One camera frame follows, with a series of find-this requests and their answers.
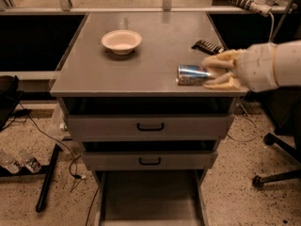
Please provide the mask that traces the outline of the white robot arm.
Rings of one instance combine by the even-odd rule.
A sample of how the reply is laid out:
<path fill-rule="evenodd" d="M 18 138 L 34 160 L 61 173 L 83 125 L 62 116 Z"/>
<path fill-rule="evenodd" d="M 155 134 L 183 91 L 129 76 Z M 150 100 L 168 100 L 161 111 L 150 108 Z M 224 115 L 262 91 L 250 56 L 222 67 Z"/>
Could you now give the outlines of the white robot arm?
<path fill-rule="evenodd" d="M 204 58 L 201 65 L 215 74 L 203 87 L 217 90 L 248 88 L 263 92 L 301 86 L 301 41 L 258 43 Z"/>

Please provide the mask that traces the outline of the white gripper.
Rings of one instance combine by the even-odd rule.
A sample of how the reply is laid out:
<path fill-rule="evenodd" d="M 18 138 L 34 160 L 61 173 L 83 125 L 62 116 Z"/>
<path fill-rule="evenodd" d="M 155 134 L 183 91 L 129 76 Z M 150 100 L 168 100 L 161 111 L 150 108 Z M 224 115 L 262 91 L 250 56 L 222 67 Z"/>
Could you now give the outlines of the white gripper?
<path fill-rule="evenodd" d="M 277 46 L 274 43 L 253 44 L 247 49 L 227 50 L 207 56 L 201 61 L 206 68 L 234 69 L 203 84 L 206 89 L 239 90 L 241 83 L 253 92 L 263 92 L 278 88 L 275 76 Z"/>

